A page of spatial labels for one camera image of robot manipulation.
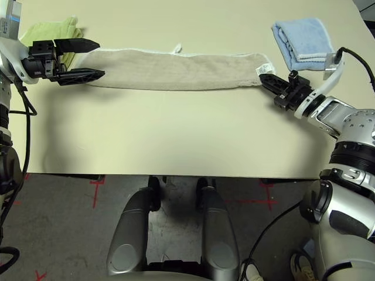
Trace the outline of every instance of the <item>black cable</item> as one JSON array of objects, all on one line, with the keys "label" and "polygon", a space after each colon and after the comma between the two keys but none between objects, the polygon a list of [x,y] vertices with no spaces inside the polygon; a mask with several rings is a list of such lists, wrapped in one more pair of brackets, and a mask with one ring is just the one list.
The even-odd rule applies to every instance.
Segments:
[{"label": "black cable", "polygon": [[[21,96],[24,105],[25,105],[25,102],[26,102],[25,111],[10,110],[9,113],[10,114],[24,114],[24,115],[36,116],[38,113],[36,112],[34,106],[31,104],[28,97],[26,96],[25,91],[23,89],[18,89],[18,93]],[[32,113],[30,113],[29,111],[26,112],[26,109],[30,109],[32,111]]]},{"label": "black cable", "polygon": [[362,10],[360,10],[359,12],[360,13],[362,13],[363,11],[365,11],[365,10],[367,10],[367,9],[369,9],[369,8],[371,8],[373,5],[375,5],[375,2],[374,3],[372,3],[371,5],[369,5],[369,6],[367,6],[367,7],[365,7],[365,8],[363,8]]},{"label": "black cable", "polygon": [[244,268],[242,270],[242,274],[241,274],[241,278],[240,278],[240,281],[244,281],[245,277],[246,277],[246,270],[247,270],[247,267],[248,265],[250,264],[250,261],[251,261],[251,258],[253,257],[253,254],[255,252],[255,250],[257,249],[257,246],[259,244],[259,242],[262,240],[264,234],[271,228],[271,226],[273,226],[278,220],[280,220],[283,216],[285,216],[287,213],[293,211],[294,209],[296,209],[298,206],[299,206],[299,203],[301,202],[298,202],[296,204],[294,204],[292,207],[288,208],[287,210],[285,210],[284,212],[282,212],[280,215],[278,215],[277,217],[275,217],[267,226],[266,228],[264,228],[264,230],[262,231],[262,233],[260,233],[258,239],[256,240],[256,242],[254,243],[253,247],[251,248],[251,251],[250,251],[250,254],[248,256],[248,258],[246,259],[246,262],[245,262],[245,265],[244,265]]},{"label": "black cable", "polygon": [[16,263],[16,261],[19,258],[19,250],[17,248],[13,247],[3,247],[0,248],[0,253],[12,255],[13,257],[4,265],[0,266],[0,274],[3,274],[5,271],[7,271],[12,265]]},{"label": "black cable", "polygon": [[29,108],[31,110],[34,110],[33,114],[37,114],[34,107],[31,105],[30,101],[26,97],[25,93],[23,92],[23,104],[25,106],[25,111],[26,111],[26,152],[25,152],[25,161],[23,163],[23,169],[22,173],[23,176],[26,176],[26,173],[28,172],[28,167],[29,167],[29,161],[30,161],[30,143],[31,143],[31,115]]},{"label": "black cable", "polygon": [[351,54],[353,57],[355,57],[365,67],[365,69],[367,70],[367,73],[369,74],[369,77],[370,77],[370,84],[373,87],[373,90],[375,92],[375,77],[374,77],[373,71],[371,70],[371,68],[367,64],[367,62],[363,58],[361,58],[361,56],[359,56],[357,53],[355,53],[352,50],[349,50],[345,47],[341,47],[337,51],[336,57],[335,57],[335,62],[338,63],[341,60],[343,52]]}]

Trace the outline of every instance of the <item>beige towel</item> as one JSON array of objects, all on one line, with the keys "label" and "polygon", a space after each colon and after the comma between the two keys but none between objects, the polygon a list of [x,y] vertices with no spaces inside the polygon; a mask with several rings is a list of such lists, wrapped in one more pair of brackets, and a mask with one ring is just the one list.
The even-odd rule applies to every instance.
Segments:
[{"label": "beige towel", "polygon": [[260,85],[261,73],[275,73],[262,54],[189,55],[140,50],[95,50],[76,67],[105,71],[88,84],[140,90],[211,90]]}]

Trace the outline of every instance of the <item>red tape mark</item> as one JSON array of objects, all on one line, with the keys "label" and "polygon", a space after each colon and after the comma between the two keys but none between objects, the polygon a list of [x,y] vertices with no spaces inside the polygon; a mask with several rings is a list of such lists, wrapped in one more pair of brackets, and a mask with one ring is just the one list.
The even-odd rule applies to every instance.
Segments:
[{"label": "red tape mark", "polygon": [[43,275],[40,275],[40,276],[39,276],[39,273],[38,273],[38,271],[36,270],[36,271],[35,271],[35,275],[36,275],[36,280],[35,280],[35,281],[41,281],[43,278],[46,277],[47,272],[44,273]]},{"label": "red tape mark", "polygon": [[95,195],[94,195],[94,202],[93,202],[93,209],[96,207],[96,202],[98,201],[98,192],[99,192],[99,185],[105,183],[105,177],[101,181],[92,180],[90,184],[95,184]]},{"label": "red tape mark", "polygon": [[267,204],[268,204],[268,209],[272,211],[272,204],[271,202],[271,194],[270,194],[270,187],[273,187],[273,184],[265,184],[259,179],[259,185],[265,189],[265,193],[267,195]]}]

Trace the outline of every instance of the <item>green towel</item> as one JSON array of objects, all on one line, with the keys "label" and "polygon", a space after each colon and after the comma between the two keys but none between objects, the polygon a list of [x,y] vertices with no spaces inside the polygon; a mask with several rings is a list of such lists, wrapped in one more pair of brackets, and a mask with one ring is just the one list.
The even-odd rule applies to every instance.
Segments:
[{"label": "green towel", "polygon": [[[83,34],[79,28],[76,28],[78,19],[71,16],[63,22],[40,22],[33,25],[26,31],[20,39],[27,47],[33,45],[33,41],[82,38]],[[68,68],[73,60],[74,53],[65,53],[62,62]]]}]

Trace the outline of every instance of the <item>shoe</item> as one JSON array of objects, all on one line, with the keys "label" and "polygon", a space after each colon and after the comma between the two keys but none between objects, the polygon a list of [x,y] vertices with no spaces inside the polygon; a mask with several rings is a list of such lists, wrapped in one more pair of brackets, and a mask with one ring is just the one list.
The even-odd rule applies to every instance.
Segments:
[{"label": "shoe", "polygon": [[291,271],[295,281],[316,281],[310,260],[301,252],[292,255]]},{"label": "shoe", "polygon": [[[244,262],[241,265],[241,274],[244,270],[245,263],[246,260],[244,260]],[[260,276],[259,270],[253,260],[250,260],[250,263],[246,268],[245,281],[263,281],[263,278],[262,276]]]}]

